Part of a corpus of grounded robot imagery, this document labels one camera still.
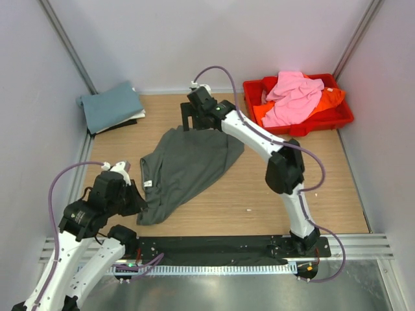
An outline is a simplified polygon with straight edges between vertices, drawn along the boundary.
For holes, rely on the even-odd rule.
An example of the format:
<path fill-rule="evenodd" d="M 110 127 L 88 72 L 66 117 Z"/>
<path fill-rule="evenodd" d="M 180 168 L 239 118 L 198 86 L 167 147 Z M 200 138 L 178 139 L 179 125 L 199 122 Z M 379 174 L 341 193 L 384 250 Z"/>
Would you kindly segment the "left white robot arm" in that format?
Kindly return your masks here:
<path fill-rule="evenodd" d="M 113 226 L 87 264 L 78 263 L 108 219 L 136 214 L 145 202 L 125 169 L 101 172 L 86 200 L 68 205 L 59 223 L 53 255 L 34 291 L 13 310 L 80 310 L 105 272 L 119 259 L 137 252 L 135 231 Z"/>

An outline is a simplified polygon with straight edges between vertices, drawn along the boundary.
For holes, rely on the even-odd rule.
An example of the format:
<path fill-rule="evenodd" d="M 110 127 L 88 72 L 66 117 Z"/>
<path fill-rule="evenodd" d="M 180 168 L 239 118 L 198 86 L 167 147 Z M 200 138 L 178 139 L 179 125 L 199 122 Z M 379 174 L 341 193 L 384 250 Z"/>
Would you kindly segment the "grey t shirt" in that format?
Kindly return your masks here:
<path fill-rule="evenodd" d="M 138 225 L 164 222 L 181 205 L 217 182 L 244 152 L 244 144 L 218 130 L 171 128 L 140 159 L 147 208 Z"/>

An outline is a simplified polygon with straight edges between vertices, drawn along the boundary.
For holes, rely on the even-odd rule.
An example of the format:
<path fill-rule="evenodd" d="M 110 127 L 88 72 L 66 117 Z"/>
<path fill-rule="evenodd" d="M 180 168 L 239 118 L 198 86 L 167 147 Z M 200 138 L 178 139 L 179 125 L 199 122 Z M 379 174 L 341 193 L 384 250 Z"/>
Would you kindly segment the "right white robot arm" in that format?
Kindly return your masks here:
<path fill-rule="evenodd" d="M 192 119 L 196 130 L 215 129 L 244 143 L 259 154 L 267 164 L 265 181 L 270 190 L 279 194 L 290 220 L 293 251 L 306 257 L 315 250 L 320 231 L 309 216 L 305 199 L 305 165 L 298 141 L 284 141 L 252 122 L 234 104 L 219 102 L 207 85 L 192 86 L 188 101 L 181 104 L 182 122 L 189 130 Z"/>

